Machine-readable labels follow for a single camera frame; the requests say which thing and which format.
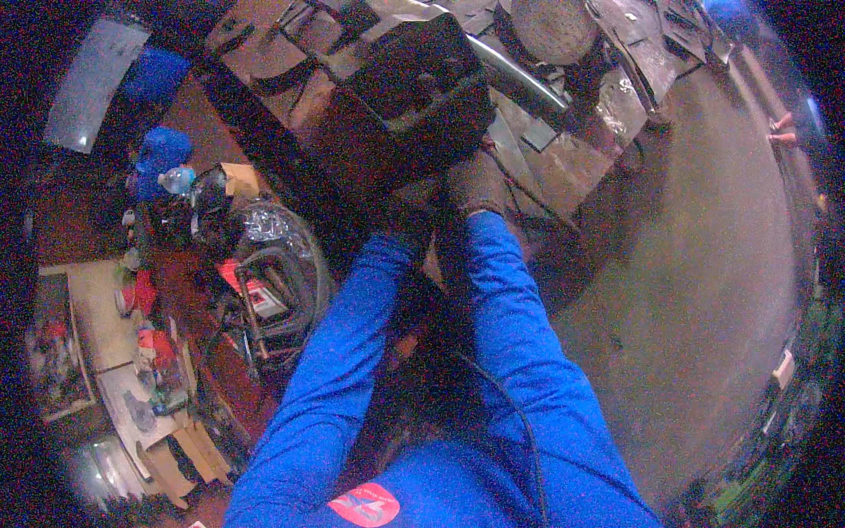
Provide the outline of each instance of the red patch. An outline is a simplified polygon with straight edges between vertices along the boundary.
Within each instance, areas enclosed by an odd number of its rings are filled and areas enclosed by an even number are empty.
[[[399,501],[378,484],[367,482],[329,502],[329,508],[355,525],[376,528],[399,514]]]

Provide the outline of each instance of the black cable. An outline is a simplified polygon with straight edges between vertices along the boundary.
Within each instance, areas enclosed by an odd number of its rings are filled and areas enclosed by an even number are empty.
[[[529,447],[534,455],[534,482],[537,484],[537,508],[540,510],[540,526],[542,528],[547,528],[549,526],[548,523],[548,501],[546,499],[546,490],[542,486],[542,468],[540,467],[540,452],[537,450],[537,438],[534,436],[534,429],[532,429],[531,424],[528,422],[528,416],[522,410],[522,407],[516,403],[516,401],[510,397],[508,394],[507,389],[496,379],[493,375],[487,372],[481,365],[473,361],[470,357],[461,354],[458,351],[450,350],[456,357],[460,358],[463,362],[467,365],[475,369],[476,372],[481,374],[482,378],[486,379],[496,390],[501,393],[501,395],[508,401],[511,407],[513,407],[514,411],[517,415],[519,415],[520,419],[522,420],[522,426],[525,428],[526,436],[528,437]]]

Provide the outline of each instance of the bottle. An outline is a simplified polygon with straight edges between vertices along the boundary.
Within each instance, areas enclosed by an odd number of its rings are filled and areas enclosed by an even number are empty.
[[[191,183],[195,178],[194,169],[189,166],[178,166],[159,174],[159,184],[171,194],[185,194],[191,190]]]

